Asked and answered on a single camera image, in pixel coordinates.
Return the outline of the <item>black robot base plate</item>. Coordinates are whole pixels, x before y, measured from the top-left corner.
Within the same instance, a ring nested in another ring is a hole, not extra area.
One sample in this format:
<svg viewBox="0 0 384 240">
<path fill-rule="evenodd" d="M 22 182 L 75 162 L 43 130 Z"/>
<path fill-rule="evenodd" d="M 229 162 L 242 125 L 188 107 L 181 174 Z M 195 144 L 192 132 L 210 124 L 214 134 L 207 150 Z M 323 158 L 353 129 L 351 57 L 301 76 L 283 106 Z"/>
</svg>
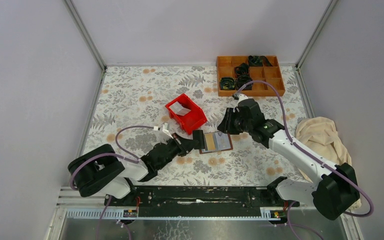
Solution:
<svg viewBox="0 0 384 240">
<path fill-rule="evenodd" d="M 106 196 L 111 207 L 133 207 L 139 217 L 262 217 L 262 209 L 285 210 L 274 189 L 253 186 L 136 186 L 122 199 Z"/>
</svg>

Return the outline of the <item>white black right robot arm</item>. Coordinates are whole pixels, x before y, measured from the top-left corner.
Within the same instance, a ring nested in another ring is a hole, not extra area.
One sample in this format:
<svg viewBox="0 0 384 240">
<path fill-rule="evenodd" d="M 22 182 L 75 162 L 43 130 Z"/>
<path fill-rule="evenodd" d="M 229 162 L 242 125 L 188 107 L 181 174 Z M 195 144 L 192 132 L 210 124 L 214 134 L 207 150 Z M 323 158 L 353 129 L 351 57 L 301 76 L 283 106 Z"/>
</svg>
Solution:
<svg viewBox="0 0 384 240">
<path fill-rule="evenodd" d="M 311 204 L 325 218 L 336 220 L 361 197 L 351 165 L 336 164 L 315 153 L 292 137 L 280 122 L 265 118 L 252 98 L 226 108 L 217 130 L 230 135 L 247 133 L 254 142 L 278 153 L 310 178 L 311 182 L 307 183 L 288 178 L 276 183 L 266 193 L 267 201 L 273 206 L 285 200 Z"/>
</svg>

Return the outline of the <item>brown leather card holder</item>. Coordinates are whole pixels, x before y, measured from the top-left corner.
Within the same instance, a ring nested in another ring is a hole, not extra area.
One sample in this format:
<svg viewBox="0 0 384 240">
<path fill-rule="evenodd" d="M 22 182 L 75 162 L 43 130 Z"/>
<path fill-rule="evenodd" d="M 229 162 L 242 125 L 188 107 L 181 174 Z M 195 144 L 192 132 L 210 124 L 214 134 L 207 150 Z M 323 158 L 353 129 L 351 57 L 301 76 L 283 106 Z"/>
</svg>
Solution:
<svg viewBox="0 0 384 240">
<path fill-rule="evenodd" d="M 204 134 L 204 148 L 200 149 L 199 153 L 209 154 L 231 150 L 233 150 L 231 136 L 228 133 L 216 131 Z"/>
</svg>

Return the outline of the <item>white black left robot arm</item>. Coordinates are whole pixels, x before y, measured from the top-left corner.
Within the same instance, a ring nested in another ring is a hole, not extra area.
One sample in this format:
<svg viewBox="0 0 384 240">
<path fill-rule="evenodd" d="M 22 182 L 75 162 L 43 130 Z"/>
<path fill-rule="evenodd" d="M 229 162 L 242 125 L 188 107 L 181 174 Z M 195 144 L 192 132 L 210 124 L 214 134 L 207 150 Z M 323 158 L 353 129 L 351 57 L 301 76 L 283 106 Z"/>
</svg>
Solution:
<svg viewBox="0 0 384 240">
<path fill-rule="evenodd" d="M 202 146 L 201 137 L 187 139 L 173 133 L 137 160 L 117 154 L 104 144 L 69 163 L 69 186 L 83 198 L 103 193 L 128 206 L 135 200 L 132 181 L 147 182 L 158 175 L 175 157 L 184 157 Z"/>
</svg>

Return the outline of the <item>red plastic bin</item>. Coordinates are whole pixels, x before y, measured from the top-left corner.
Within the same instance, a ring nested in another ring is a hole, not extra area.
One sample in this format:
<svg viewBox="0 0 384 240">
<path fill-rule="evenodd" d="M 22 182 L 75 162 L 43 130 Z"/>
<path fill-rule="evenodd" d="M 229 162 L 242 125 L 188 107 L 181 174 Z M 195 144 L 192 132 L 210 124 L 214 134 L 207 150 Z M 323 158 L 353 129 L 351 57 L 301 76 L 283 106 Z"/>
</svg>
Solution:
<svg viewBox="0 0 384 240">
<path fill-rule="evenodd" d="M 174 102 L 179 102 L 185 108 L 190 109 L 190 112 L 184 116 L 174 114 L 170 109 L 170 106 Z M 191 135 L 194 130 L 198 130 L 208 121 L 204 111 L 185 93 L 182 93 L 167 103 L 165 108 L 168 111 L 169 117 L 174 119 L 180 126 L 180 129 L 185 131 L 188 135 Z"/>
</svg>

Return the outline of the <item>light blue card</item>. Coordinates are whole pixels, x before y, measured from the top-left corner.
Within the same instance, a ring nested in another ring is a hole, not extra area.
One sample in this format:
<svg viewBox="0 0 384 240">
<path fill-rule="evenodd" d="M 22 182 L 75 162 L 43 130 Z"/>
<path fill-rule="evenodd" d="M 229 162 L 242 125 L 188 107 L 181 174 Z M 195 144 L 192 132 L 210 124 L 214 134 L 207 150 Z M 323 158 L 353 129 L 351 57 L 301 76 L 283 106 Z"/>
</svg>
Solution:
<svg viewBox="0 0 384 240">
<path fill-rule="evenodd" d="M 231 146 L 230 136 L 223 132 L 216 132 L 214 134 L 216 148 L 220 151 L 229 150 Z"/>
</svg>

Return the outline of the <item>orange card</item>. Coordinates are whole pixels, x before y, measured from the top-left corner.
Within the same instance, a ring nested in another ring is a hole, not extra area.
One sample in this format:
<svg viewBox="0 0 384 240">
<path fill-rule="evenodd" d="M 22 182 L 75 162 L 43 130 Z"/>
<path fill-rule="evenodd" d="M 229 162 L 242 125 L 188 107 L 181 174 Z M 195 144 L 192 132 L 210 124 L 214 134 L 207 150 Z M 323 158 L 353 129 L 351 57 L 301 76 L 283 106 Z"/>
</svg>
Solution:
<svg viewBox="0 0 384 240">
<path fill-rule="evenodd" d="M 213 152 L 216 150 L 216 144 L 213 133 L 206 133 L 205 137 L 205 149 L 207 152 Z"/>
</svg>

